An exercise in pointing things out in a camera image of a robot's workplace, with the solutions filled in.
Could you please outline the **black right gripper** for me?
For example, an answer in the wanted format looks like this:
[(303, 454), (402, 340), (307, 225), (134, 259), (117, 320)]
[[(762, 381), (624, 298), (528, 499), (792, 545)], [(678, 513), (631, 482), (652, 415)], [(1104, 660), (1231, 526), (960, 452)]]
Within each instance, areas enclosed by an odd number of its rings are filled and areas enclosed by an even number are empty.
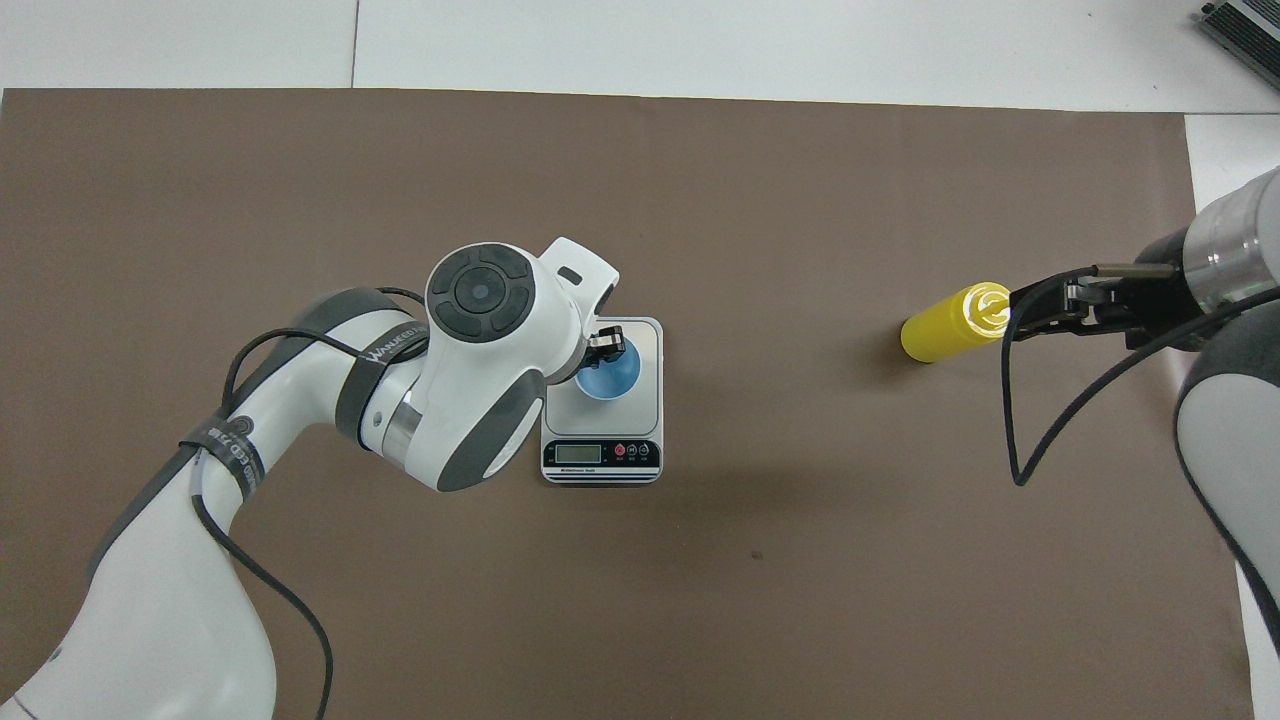
[(1149, 243), (1129, 263), (1098, 263), (1096, 266), (1059, 272), (1014, 290), (1009, 304), (1018, 306), (1010, 316), (1010, 342), (1044, 334), (1083, 334), (1091, 316), (1085, 305), (1023, 302), (1041, 291), (1051, 292), (1096, 275), (1103, 281), (1108, 296), (1093, 306), (1089, 334), (1120, 333), (1126, 348), (1138, 350), (1202, 318), (1202, 309), (1189, 290), (1184, 272), (1187, 233), (1188, 229), (1183, 228)]

